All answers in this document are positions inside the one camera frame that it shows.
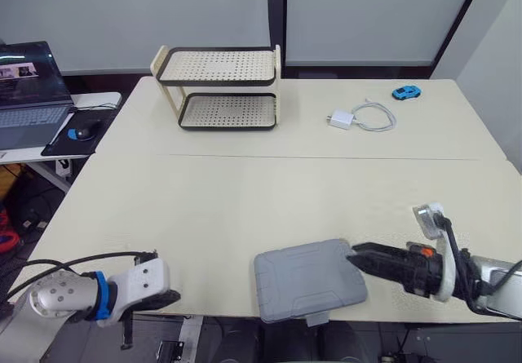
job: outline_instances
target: laptop keyboard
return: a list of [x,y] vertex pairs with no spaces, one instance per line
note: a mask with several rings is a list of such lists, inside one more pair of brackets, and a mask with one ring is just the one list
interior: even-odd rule
[[0,128],[56,124],[68,109],[68,106],[59,106],[56,108],[21,108],[0,112]]

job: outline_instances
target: laptop screen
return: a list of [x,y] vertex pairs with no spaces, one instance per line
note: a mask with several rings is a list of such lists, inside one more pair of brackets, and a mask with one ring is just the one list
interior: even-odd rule
[[0,109],[72,103],[47,42],[0,46]]

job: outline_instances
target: white cable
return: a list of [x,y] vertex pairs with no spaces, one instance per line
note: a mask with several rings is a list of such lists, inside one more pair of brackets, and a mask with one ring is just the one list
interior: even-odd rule
[[[390,120],[390,123],[386,126],[380,126],[377,128],[367,126],[363,122],[360,122],[359,120],[357,120],[356,112],[358,112],[362,108],[378,108],[379,110],[381,110],[382,112],[384,112],[386,114],[386,116],[388,117],[388,120]],[[384,132],[384,131],[389,131],[390,129],[395,128],[397,125],[397,119],[395,118],[395,116],[389,109],[387,109],[385,106],[381,105],[380,103],[372,102],[369,99],[366,99],[366,103],[360,104],[359,106],[356,106],[355,108],[353,108],[352,114],[354,116],[353,122],[356,123],[361,129],[364,129],[365,131]]]

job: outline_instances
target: white table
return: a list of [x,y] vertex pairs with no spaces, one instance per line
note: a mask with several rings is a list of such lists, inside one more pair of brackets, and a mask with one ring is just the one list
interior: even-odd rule
[[[99,108],[111,108],[111,106],[118,106],[122,100],[122,96],[119,92],[77,94],[71,95],[71,97],[73,98],[74,106],[77,108],[91,108],[104,104],[107,104],[108,107],[100,106]],[[67,125],[67,122],[69,122],[72,116],[72,114],[69,114],[65,118],[64,123],[56,132],[56,135],[58,135],[62,128]],[[27,163],[33,170],[48,179],[57,188],[67,192],[70,188],[70,183],[55,174],[55,172],[52,169],[49,169],[45,164],[39,162],[57,161],[60,159],[78,159],[86,157],[86,155],[53,155],[44,157],[42,155],[44,148],[45,146],[0,150],[0,165],[6,165],[9,163]]]
[[[392,98],[395,88],[411,83],[422,89],[419,98]],[[334,109],[351,110],[365,98],[386,105],[397,117],[397,128],[374,133],[356,126],[343,131],[327,125],[326,116]],[[383,120],[383,114],[371,108],[361,111],[361,116]],[[281,124],[266,132],[184,131],[155,79],[143,77],[96,152],[506,160],[451,80],[283,79],[281,117]]]
[[[256,254],[335,237],[427,242],[411,207],[429,201],[444,205],[461,247],[520,259],[520,175],[454,82],[413,82],[423,97],[405,102],[388,93],[408,81],[281,83],[283,116],[274,131],[209,133],[181,130],[155,81],[142,78],[31,259],[158,249],[182,294],[161,312],[256,316]],[[325,124],[334,108],[364,97],[389,106],[399,126],[370,133]],[[115,168],[117,175],[107,173]],[[110,259],[77,269],[110,275],[130,265]],[[24,270],[17,283],[40,270]],[[365,280],[368,300],[332,318],[500,321],[456,299],[437,303]]]
[[[117,175],[107,171],[119,166]],[[509,162],[93,155],[31,259],[153,250],[182,299],[164,313],[258,316],[256,254],[330,238],[405,247],[429,243],[411,207],[440,201],[460,247],[520,259],[520,175]],[[78,266],[108,275],[110,259]],[[31,267],[19,277],[32,276]],[[336,320],[487,322],[463,301],[442,304],[364,275],[368,300]]]

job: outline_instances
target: gray tablet case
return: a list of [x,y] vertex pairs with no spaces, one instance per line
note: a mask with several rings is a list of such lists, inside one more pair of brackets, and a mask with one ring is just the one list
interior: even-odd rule
[[306,317],[308,326],[329,320],[329,310],[364,302],[361,272],[346,256],[346,241],[332,239],[268,251],[254,260],[259,313],[264,322]]

